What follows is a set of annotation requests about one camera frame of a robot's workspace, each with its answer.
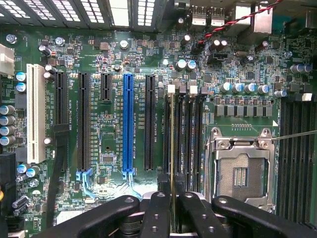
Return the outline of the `black-latch RAM slot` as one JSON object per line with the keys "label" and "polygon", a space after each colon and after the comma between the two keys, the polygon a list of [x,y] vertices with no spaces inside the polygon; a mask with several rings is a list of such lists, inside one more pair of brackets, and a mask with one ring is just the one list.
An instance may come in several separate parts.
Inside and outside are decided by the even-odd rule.
{"label": "black-latch RAM slot", "polygon": [[200,93],[199,93],[199,98],[198,98],[198,101],[197,101],[197,126],[198,126],[198,144],[197,144],[197,155],[198,155],[198,187],[197,187],[197,192],[201,192],[202,191],[202,185],[203,185],[203,182],[202,182],[202,166],[203,166],[203,159],[202,159],[202,153],[203,153],[203,104],[204,104],[204,101],[206,99],[206,96],[205,94],[203,93],[203,90],[201,89],[200,90]]}
{"label": "black-latch RAM slot", "polygon": [[186,90],[183,86],[179,86],[176,90],[175,96],[175,173],[182,175],[185,179],[184,173],[184,136],[183,136],[183,101]]}
{"label": "black-latch RAM slot", "polygon": [[[307,116],[305,117],[307,132],[315,130],[316,120],[316,103],[307,104]],[[311,200],[312,200],[312,179],[313,179],[313,157],[314,157],[314,135],[305,136],[306,139],[306,166],[307,166],[307,182],[306,182],[306,203],[305,203],[305,220],[304,223],[310,222]]]}
{"label": "black-latch RAM slot", "polygon": [[[291,104],[287,99],[282,99],[282,120],[281,135],[290,135],[292,132]],[[281,145],[281,176],[280,176],[280,215],[288,219],[288,159],[289,139],[282,139]]]}

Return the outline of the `silver CPU socket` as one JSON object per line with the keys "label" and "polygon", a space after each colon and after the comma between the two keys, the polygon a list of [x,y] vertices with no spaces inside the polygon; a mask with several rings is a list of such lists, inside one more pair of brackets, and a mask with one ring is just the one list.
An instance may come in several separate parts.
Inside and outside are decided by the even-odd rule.
{"label": "silver CPU socket", "polygon": [[205,145],[205,199],[229,196],[273,212],[274,159],[269,128],[258,136],[224,136],[213,127]]}

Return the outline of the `green motherboard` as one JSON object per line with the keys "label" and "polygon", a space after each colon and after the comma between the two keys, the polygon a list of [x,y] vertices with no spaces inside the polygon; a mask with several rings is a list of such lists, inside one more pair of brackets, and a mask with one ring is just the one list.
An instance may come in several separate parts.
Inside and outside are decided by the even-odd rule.
{"label": "green motherboard", "polygon": [[[258,136],[264,128],[270,129],[273,138],[282,136],[282,99],[287,99],[291,116],[294,102],[316,103],[317,130],[317,29],[304,34],[280,30],[255,43],[221,34],[206,42],[202,37],[184,29],[151,34],[0,25],[0,44],[14,50],[15,60],[14,78],[0,75],[0,238],[33,238],[54,227],[61,211],[87,212],[123,195],[142,200],[146,193],[157,192],[158,175],[166,174],[163,144],[168,84],[186,90],[182,129],[185,174],[185,98],[187,85],[198,87],[189,191],[203,197],[205,145],[213,127],[220,128],[224,136]],[[39,164],[27,163],[28,63],[45,70],[46,159]],[[68,79],[66,124],[55,124],[56,72],[66,73]],[[90,76],[90,168],[86,172],[78,171],[78,73]],[[101,101],[102,73],[112,75],[111,103]],[[128,174],[122,172],[124,74],[134,77],[133,172]],[[155,77],[156,90],[154,169],[149,171],[144,169],[147,75]],[[206,96],[203,185],[197,192],[197,101],[201,89]],[[273,140],[275,207],[270,213],[282,217],[280,141]],[[287,220],[317,229],[317,134],[314,142],[311,214],[305,224],[296,222],[294,142],[289,138]],[[175,231],[171,231],[170,219],[169,238],[196,238],[196,233],[180,226],[177,197],[175,193]]]}

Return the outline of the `silver chipset heat sink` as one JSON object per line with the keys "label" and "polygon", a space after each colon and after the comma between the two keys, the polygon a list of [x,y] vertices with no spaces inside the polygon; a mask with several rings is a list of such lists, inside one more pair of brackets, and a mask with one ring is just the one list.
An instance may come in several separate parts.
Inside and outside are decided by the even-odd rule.
{"label": "silver chipset heat sink", "polygon": [[55,226],[59,225],[65,221],[68,221],[78,215],[81,215],[82,213],[84,213],[84,210],[79,210],[79,211],[61,211],[57,217],[56,217],[56,222],[55,222]]}

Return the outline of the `thin socket locking lever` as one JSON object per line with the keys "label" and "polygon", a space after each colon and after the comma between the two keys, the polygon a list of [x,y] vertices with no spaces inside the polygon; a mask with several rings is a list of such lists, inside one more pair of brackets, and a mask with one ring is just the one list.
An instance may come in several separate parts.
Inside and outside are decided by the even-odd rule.
{"label": "thin socket locking lever", "polygon": [[284,135],[284,136],[279,136],[272,138],[271,140],[282,140],[282,139],[289,139],[289,138],[294,138],[294,137],[301,137],[301,136],[307,136],[307,135],[312,135],[312,134],[317,134],[317,130],[312,130],[312,131],[307,131],[307,132],[301,132],[301,133],[295,133],[295,134],[290,134],[290,135]]}

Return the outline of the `black open PC case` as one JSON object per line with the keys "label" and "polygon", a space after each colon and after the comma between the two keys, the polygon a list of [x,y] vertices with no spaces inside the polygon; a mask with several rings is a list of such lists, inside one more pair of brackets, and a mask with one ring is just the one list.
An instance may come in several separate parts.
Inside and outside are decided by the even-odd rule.
{"label": "black open PC case", "polygon": [[[237,2],[261,1],[267,1],[268,7],[234,18]],[[196,32],[219,28],[192,25],[193,5],[224,8],[222,26],[228,36],[236,36],[230,30],[233,24],[270,9],[271,32],[279,16],[303,17],[306,25],[317,25],[317,0],[0,0],[0,25],[136,32],[161,32],[176,24]]]}

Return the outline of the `white expansion slot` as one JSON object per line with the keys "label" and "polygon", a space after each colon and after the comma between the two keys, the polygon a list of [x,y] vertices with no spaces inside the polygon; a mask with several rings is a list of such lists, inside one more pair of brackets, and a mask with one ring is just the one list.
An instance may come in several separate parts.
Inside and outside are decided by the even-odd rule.
{"label": "white expansion slot", "polygon": [[27,163],[39,164],[46,159],[46,80],[44,68],[26,64],[27,75]]}

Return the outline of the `silver USB port block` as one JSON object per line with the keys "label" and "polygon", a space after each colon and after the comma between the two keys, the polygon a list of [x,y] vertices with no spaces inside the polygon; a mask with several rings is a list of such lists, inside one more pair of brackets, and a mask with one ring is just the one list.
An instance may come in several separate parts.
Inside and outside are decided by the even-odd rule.
{"label": "silver USB port block", "polygon": [[191,18],[194,26],[220,27],[225,21],[225,11],[222,7],[193,5]]}

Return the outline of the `short black expansion slot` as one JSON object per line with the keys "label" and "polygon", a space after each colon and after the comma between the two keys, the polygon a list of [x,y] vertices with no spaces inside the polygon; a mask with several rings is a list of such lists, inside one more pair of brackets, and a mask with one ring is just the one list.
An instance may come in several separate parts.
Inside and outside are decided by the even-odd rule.
{"label": "short black expansion slot", "polygon": [[112,102],[112,75],[108,73],[101,74],[101,101]]}

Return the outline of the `medium black expansion slot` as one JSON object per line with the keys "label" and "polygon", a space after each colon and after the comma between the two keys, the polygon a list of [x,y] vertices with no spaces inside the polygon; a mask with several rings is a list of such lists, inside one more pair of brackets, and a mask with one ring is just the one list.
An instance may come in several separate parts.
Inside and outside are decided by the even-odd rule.
{"label": "medium black expansion slot", "polygon": [[68,79],[64,72],[55,73],[55,124],[68,123]]}

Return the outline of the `white power connector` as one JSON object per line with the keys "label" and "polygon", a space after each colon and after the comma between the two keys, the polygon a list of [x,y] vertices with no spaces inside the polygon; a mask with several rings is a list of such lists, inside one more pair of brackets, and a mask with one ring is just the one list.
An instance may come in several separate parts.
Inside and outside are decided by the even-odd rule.
{"label": "white power connector", "polygon": [[15,60],[14,50],[0,44],[0,75],[14,78]]}

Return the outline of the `long black expansion slot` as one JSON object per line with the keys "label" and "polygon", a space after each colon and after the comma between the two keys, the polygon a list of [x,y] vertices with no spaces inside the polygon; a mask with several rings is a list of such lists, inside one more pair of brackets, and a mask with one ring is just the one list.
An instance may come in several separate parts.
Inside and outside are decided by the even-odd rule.
{"label": "long black expansion slot", "polygon": [[78,73],[77,105],[78,171],[90,168],[90,76]]}
{"label": "long black expansion slot", "polygon": [[153,75],[146,76],[145,90],[144,169],[149,171],[154,169],[156,90]]}

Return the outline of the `silver network port block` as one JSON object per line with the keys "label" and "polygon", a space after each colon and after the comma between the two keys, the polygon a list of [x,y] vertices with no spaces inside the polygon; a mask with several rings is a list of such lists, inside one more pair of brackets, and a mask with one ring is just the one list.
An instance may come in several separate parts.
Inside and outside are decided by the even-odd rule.
{"label": "silver network port block", "polygon": [[[234,6],[234,18],[241,18],[249,15],[252,12],[268,7],[267,1],[257,3],[237,2]],[[265,10],[255,16],[240,20],[230,27],[234,31],[234,35],[243,32],[244,30],[251,30],[252,33],[271,33],[272,29],[273,10]]]}

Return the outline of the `blue expansion slot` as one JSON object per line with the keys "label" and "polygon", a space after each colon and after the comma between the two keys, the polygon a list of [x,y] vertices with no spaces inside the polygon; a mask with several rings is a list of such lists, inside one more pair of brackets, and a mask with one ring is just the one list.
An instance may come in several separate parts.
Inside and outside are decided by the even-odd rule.
{"label": "blue expansion slot", "polygon": [[133,172],[134,77],[123,77],[123,174]]}

